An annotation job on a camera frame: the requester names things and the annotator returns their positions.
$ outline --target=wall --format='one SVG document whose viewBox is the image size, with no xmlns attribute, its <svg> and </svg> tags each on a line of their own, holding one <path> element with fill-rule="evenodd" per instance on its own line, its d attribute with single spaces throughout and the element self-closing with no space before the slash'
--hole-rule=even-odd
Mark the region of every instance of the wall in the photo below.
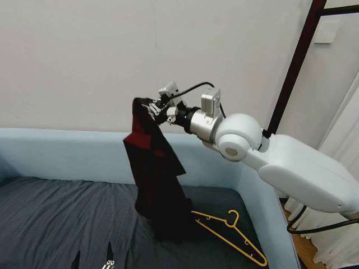
<svg viewBox="0 0 359 269">
<path fill-rule="evenodd" d="M 331 0 L 326 7 L 358 4 Z M 318 148 L 348 89 L 359 72 L 359 14 L 328 16 L 339 20 L 332 44 L 312 42 L 278 133 Z"/>
<path fill-rule="evenodd" d="M 0 127 L 129 131 L 132 99 L 173 80 L 266 126 L 310 2 L 2 0 Z"/>
</svg>

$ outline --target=light blue bed frame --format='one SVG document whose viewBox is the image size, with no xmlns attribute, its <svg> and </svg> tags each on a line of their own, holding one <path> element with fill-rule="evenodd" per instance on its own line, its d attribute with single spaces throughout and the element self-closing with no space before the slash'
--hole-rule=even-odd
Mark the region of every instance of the light blue bed frame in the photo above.
<svg viewBox="0 0 359 269">
<path fill-rule="evenodd" d="M 0 181 L 22 176 L 134 184 L 122 142 L 126 136 L 0 128 Z M 300 268 L 275 191 L 256 171 L 224 160 L 195 136 L 168 134 L 166 138 L 186 169 L 187 174 L 179 177 L 182 185 L 237 191 L 245 202 L 269 267 Z"/>
</svg>

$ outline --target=black pole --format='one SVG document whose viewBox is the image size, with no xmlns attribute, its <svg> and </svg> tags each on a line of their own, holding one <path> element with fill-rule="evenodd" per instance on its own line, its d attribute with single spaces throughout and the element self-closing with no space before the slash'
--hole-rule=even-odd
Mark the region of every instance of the black pole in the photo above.
<svg viewBox="0 0 359 269">
<path fill-rule="evenodd" d="M 273 115 L 271 116 L 268 131 L 264 132 L 265 136 L 276 133 L 278 129 L 280 120 L 282 119 L 289 97 L 299 75 L 299 71 L 304 62 L 305 55 L 307 54 L 309 45 L 312 41 L 315 29 L 319 23 L 319 13 L 324 9 L 325 3 L 326 0 L 313 0 L 312 5 L 310 6 L 301 36 L 299 37 L 296 50 L 294 51 L 291 65 L 289 66 Z"/>
<path fill-rule="evenodd" d="M 359 13 L 359 4 L 346 7 L 326 8 L 324 10 L 318 11 L 319 16 L 341 15 L 350 13 Z"/>
</svg>

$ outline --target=wall switch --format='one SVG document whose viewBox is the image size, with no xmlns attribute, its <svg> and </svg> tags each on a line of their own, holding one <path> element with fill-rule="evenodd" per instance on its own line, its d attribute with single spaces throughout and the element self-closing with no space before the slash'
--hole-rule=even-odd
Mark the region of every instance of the wall switch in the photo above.
<svg viewBox="0 0 359 269">
<path fill-rule="evenodd" d="M 339 20 L 322 20 L 319 23 L 314 43 L 330 44 L 334 41 L 335 35 L 340 27 Z"/>
</svg>

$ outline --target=garment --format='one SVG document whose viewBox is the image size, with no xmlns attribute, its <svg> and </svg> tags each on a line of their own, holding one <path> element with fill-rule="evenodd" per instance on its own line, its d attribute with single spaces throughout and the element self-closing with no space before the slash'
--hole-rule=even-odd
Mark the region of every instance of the garment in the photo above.
<svg viewBox="0 0 359 269">
<path fill-rule="evenodd" d="M 123 140 L 138 187 L 135 207 L 152 221 L 158 239 L 179 242 L 195 223 L 191 201 L 176 178 L 185 170 L 142 102 L 134 99 L 132 133 Z"/>
</svg>

